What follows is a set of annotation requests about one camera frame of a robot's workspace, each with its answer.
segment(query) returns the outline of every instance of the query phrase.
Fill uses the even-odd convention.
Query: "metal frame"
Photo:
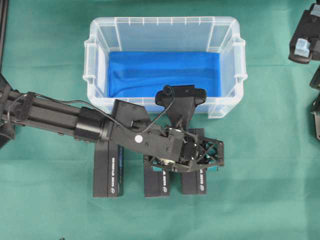
[[[4,53],[9,0],[0,0],[0,71]]]

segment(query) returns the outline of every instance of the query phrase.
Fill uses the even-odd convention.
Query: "robotic arm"
[[[166,177],[169,172],[181,173],[186,182],[192,176],[189,182],[196,185],[196,190],[190,191],[187,186],[186,193],[197,194],[198,189],[204,192],[206,169],[224,165],[224,143],[204,137],[199,129],[188,129],[195,108],[206,101],[206,91],[193,85],[167,85],[155,101],[164,110],[152,121],[143,106],[117,99],[112,113],[107,114],[81,100],[60,101],[34,92],[19,93],[0,75],[0,147],[15,139],[15,126],[40,128],[95,143],[94,197],[118,196],[123,172],[120,146],[144,155],[146,197],[162,196],[160,185],[164,195],[168,193],[168,180],[162,177],[159,181],[159,172],[154,169],[160,169]],[[69,105],[74,103],[90,108]],[[155,124],[165,113],[171,126]]]

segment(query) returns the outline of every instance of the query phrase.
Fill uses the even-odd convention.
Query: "blue cloth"
[[[221,96],[220,55],[213,52],[129,52],[109,55],[108,97],[154,97],[164,85],[195,85]]]

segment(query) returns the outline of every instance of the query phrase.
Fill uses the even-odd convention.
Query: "green tablecloth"
[[[110,16],[235,17],[249,77],[225,118],[192,119],[225,144],[206,196],[181,195],[175,177],[170,197],[145,199],[142,156],[125,151],[124,196],[92,198],[93,144],[19,127],[0,154],[0,239],[319,239],[320,142],[309,114],[318,65],[288,60],[312,2],[10,0],[2,72],[21,92],[87,100],[84,41],[94,18]]]

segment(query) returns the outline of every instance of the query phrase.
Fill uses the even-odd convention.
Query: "plastic storage bin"
[[[207,113],[209,119],[223,118],[244,95],[243,82],[248,77],[245,45],[239,23],[232,17],[97,18],[84,42],[87,96],[92,104],[111,112],[115,99],[107,96],[106,89],[110,52],[213,52],[220,54],[221,97],[207,97],[195,112]],[[154,97],[118,99],[145,106],[149,113],[163,110]]]

